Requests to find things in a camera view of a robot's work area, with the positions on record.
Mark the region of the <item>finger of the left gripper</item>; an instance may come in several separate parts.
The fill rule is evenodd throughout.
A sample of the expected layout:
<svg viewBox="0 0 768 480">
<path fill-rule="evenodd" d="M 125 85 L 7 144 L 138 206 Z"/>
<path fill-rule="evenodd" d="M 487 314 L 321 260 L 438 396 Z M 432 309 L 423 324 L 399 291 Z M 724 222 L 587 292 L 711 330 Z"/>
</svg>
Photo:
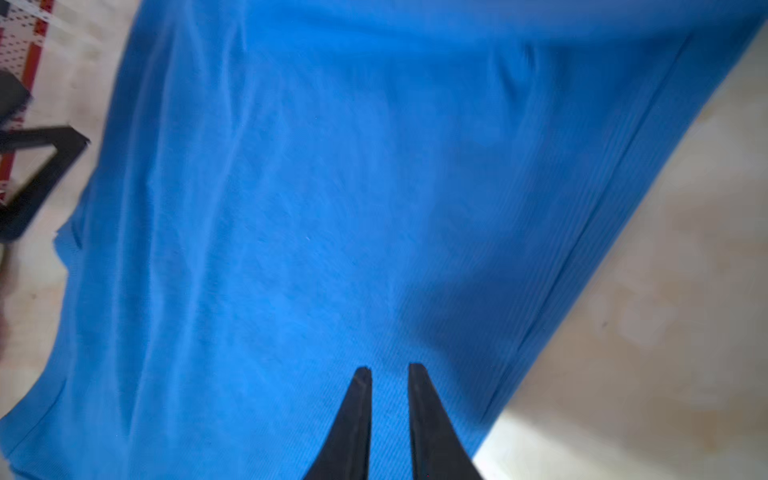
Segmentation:
<svg viewBox="0 0 768 480">
<path fill-rule="evenodd" d="M 1 152 L 51 146 L 54 154 L 1 206 L 1 241 L 18 240 L 67 171 L 87 149 L 90 141 L 71 126 L 43 127 L 1 132 Z"/>
</svg>

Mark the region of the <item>blue tank top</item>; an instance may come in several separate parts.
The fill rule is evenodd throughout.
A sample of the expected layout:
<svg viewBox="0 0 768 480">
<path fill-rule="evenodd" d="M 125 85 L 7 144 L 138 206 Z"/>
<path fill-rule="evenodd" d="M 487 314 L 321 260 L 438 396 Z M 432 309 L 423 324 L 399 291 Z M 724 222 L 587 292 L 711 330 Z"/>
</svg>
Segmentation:
<svg viewBox="0 0 768 480">
<path fill-rule="evenodd" d="M 145 1 L 55 247 L 19 479 L 299 479 L 359 367 L 476 451 L 763 1 Z"/>
</svg>

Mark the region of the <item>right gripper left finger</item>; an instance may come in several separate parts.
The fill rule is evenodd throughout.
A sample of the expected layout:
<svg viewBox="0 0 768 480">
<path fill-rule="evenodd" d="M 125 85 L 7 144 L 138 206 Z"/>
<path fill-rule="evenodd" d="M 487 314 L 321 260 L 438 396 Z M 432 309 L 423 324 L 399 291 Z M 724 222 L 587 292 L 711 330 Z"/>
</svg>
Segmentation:
<svg viewBox="0 0 768 480">
<path fill-rule="evenodd" d="M 372 373 L 355 370 L 334 422 L 304 480 L 366 480 L 372 426 Z"/>
</svg>

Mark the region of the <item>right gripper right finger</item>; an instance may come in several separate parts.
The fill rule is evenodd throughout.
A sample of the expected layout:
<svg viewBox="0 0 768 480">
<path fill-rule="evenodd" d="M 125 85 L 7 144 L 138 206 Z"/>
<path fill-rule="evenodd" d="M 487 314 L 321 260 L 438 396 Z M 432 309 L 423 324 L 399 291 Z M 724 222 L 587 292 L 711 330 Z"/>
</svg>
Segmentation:
<svg viewBox="0 0 768 480">
<path fill-rule="evenodd" d="M 409 365 L 408 405 L 413 478 L 480 480 L 422 364 Z"/>
</svg>

